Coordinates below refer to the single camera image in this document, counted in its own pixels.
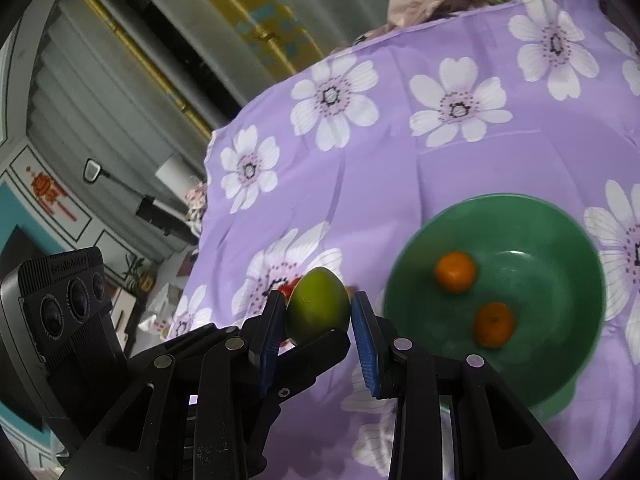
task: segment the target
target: teal wall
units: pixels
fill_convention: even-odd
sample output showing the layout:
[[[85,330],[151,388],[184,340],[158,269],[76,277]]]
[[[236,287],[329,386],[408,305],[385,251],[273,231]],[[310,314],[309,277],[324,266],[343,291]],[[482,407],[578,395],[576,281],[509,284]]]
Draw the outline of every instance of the teal wall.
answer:
[[[9,239],[11,232],[19,226],[26,232],[44,252],[49,254],[61,253],[65,249],[54,240],[40,225],[27,209],[15,197],[7,184],[0,184],[0,251]],[[24,422],[0,402],[0,417],[4,418],[16,430],[29,438],[49,447],[50,432],[41,432]]]

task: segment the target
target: metal bolt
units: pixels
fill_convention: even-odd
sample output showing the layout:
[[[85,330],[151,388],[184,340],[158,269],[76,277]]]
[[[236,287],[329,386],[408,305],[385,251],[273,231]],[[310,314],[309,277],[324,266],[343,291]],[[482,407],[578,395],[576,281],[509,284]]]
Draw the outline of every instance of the metal bolt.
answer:
[[[466,356],[466,364],[473,368],[482,368],[484,366],[484,359],[478,354],[471,354]]]
[[[244,339],[241,337],[230,337],[225,341],[227,350],[239,350],[244,346]]]
[[[167,368],[169,366],[171,366],[173,359],[170,355],[164,354],[164,355],[159,355],[158,357],[156,357],[156,359],[154,360],[154,366],[156,368]]]
[[[399,337],[398,339],[394,339],[394,346],[398,350],[411,350],[414,344],[411,342],[411,340],[405,337]]]

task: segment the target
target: green bowl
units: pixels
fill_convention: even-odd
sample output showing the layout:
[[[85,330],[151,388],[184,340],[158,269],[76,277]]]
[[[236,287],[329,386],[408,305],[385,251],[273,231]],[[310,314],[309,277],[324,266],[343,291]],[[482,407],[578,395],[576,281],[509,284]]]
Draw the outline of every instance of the green bowl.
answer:
[[[433,276],[451,251],[470,254],[478,266],[465,294],[447,293]],[[473,337],[476,311],[490,301],[516,315],[516,332],[500,349]],[[396,261],[384,305],[399,334],[433,354],[482,355],[539,420],[573,398],[604,310],[604,277],[589,237],[556,206],[515,194],[466,200],[423,226]]]

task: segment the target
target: yellow curtain panel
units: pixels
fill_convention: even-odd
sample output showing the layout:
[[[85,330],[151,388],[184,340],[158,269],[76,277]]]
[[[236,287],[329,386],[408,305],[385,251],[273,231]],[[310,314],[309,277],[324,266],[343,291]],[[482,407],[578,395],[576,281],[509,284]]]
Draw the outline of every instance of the yellow curtain panel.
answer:
[[[209,0],[277,81],[322,59],[282,0]]]

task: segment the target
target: black screen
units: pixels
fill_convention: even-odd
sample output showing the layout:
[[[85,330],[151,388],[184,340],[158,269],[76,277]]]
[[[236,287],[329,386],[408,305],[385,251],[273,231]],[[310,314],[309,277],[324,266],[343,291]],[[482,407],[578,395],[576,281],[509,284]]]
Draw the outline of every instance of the black screen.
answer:
[[[21,263],[32,258],[40,258],[45,253],[22,231],[16,227],[0,253],[0,282]],[[44,429],[44,421],[31,402],[16,374],[11,359],[0,339],[0,402],[15,415],[38,430]]]

